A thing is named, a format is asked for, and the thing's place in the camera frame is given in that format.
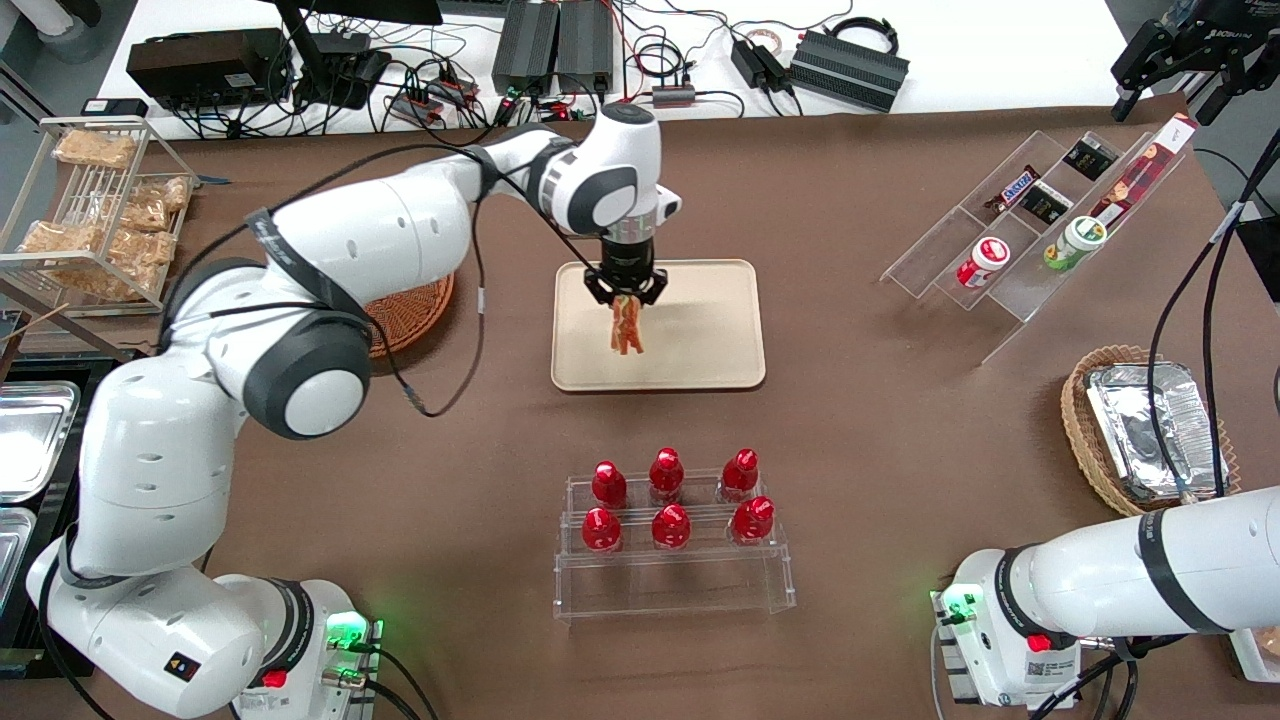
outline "brown table cover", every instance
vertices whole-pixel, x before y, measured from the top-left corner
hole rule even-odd
[[[1115,518],[1068,447],[1061,382],[1098,346],[1149,342],[1222,209],[1198,163],[1184,163],[984,366],[1004,336],[998,315],[966,314],[946,299],[916,302],[877,279],[1032,131],[1070,145],[1097,129],[1128,146],[1175,109],[1167,99],[1146,102],[1126,126],[1105,109],[664,124],[662,182],[685,210],[662,229],[658,254],[755,265],[768,378],[751,392],[558,392],[548,374],[552,288],[568,255],[527,208],[494,199],[479,228],[489,345],[467,396],[429,420],[381,377],[334,436],[297,443],[247,424],[210,573],[339,583],[387,620],[387,647],[449,720],[931,719],[928,591],[975,550]],[[183,256],[349,160],[424,138],[183,143],[198,172],[234,179],[197,196]],[[353,179],[428,156],[381,160]],[[261,256],[247,238],[238,245]],[[429,405],[452,392],[471,359],[475,282],[468,259],[447,320],[407,354],[410,380]],[[1197,374],[1202,296],[1203,279],[1162,346]],[[1219,402],[1244,484],[1272,484],[1280,318],[1239,247],[1217,318]],[[791,541],[796,609],[572,629],[552,619],[564,478],[603,457],[646,466],[663,445],[690,468],[718,465],[744,446],[760,452]],[[389,667],[384,679],[411,696]],[[122,720],[160,716],[101,674],[88,688]],[[951,719],[1025,717],[954,706],[941,692]],[[1089,711],[1096,692],[1085,694]],[[1190,638],[1142,664],[1132,717],[1277,712],[1280,687],[1231,676],[1222,641]],[[378,715],[397,716],[385,705]],[[64,682],[40,680],[0,685],[0,716],[91,714]]]

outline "woven basket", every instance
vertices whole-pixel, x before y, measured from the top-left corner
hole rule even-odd
[[[431,329],[431,325],[444,314],[451,297],[453,297],[453,275],[375,300],[365,305],[365,311],[387,331],[387,341],[392,345],[392,352],[399,352]],[[381,357],[384,355],[387,355],[387,347],[375,332],[369,356]]]
[[[1107,451],[1106,439],[1093,419],[1093,407],[1084,393],[1084,374],[1103,365],[1146,361],[1147,351],[1140,347],[1132,345],[1100,347],[1085,355],[1071,370],[1066,383],[1062,384],[1062,427],[1066,428],[1066,437],[1071,441],[1071,452],[1075,454],[1075,460],[1084,477],[1093,486],[1093,492],[1098,493],[1116,512],[1125,516],[1142,515],[1161,507],[1174,507],[1178,501],[1138,502],[1123,489],[1120,478],[1116,477],[1116,471],[1111,466],[1111,454]],[[1226,459],[1229,470],[1226,492],[1233,495],[1240,492],[1240,468],[1235,461],[1231,441],[1228,439],[1226,432],[1222,429],[1221,418],[1217,421],[1217,433],[1222,441],[1222,456]]]

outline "foil tray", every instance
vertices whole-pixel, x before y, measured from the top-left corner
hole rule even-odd
[[[1208,413],[1190,370],[1176,363],[1156,364],[1156,418],[1165,446],[1185,489],[1213,497],[1213,441]],[[1147,365],[1117,364],[1084,375],[1085,395],[1106,439],[1123,488],[1135,500],[1179,500],[1179,488],[1160,454],[1147,400]],[[1226,462],[1219,459],[1226,477]]]
[[[45,489],[78,405],[79,388],[72,383],[0,384],[0,505]]]
[[[36,514],[26,507],[0,507],[0,612],[18,579],[18,566],[27,552]]]

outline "red bottle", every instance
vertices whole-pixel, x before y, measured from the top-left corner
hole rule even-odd
[[[773,532],[773,501],[758,496],[737,506],[728,523],[728,537],[736,544],[759,544]]]
[[[689,512],[678,505],[663,507],[653,519],[653,546],[658,550],[680,550],[691,534]]]
[[[622,510],[627,506],[627,479],[622,477],[613,462],[604,460],[595,466],[591,495],[599,501],[600,507]]]
[[[658,451],[649,466],[649,496],[654,502],[677,502],[680,483],[685,482],[685,466],[680,464],[676,451],[664,447]]]
[[[728,462],[724,464],[724,471],[721,473],[719,487],[716,488],[716,493],[724,502],[742,502],[751,495],[751,489],[755,488],[755,483],[760,480],[760,470],[756,468],[759,465],[760,457],[750,447],[744,447],[737,451]]]
[[[622,523],[613,512],[593,507],[582,519],[582,542],[594,552],[617,552],[622,550]]]

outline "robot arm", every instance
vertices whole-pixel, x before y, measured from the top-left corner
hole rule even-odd
[[[1196,113],[1201,124],[1212,123],[1231,97],[1266,90],[1280,74],[1280,5],[1256,0],[1179,0],[1162,19],[1147,20],[1111,67],[1120,83],[1120,100],[1111,114],[1124,120],[1142,92],[1180,73],[1188,76],[1178,90],[1194,100],[1208,81],[1221,73],[1222,83]],[[1257,49],[1253,65],[1244,60]]]
[[[1268,488],[978,551],[938,605],[982,701],[1036,707],[1076,673],[1080,638],[1267,628],[1276,597],[1280,488]],[[1044,675],[1051,665],[1062,674]]]
[[[100,384],[78,527],[40,555],[27,592],[140,701],[178,717],[232,701],[244,720],[342,717],[334,703],[349,688],[320,678],[351,667],[335,632],[367,639],[342,629],[358,618],[347,596],[323,580],[212,580],[191,564],[223,533],[244,420],[289,439],[351,420],[370,378],[364,305],[457,269],[470,204],[511,195],[561,228],[599,233],[604,260],[589,277],[604,293],[660,292],[653,234],[680,199],[657,183],[652,114],[609,105],[581,145],[527,126],[466,152],[252,215],[268,263],[201,268],[170,299],[163,352]]]

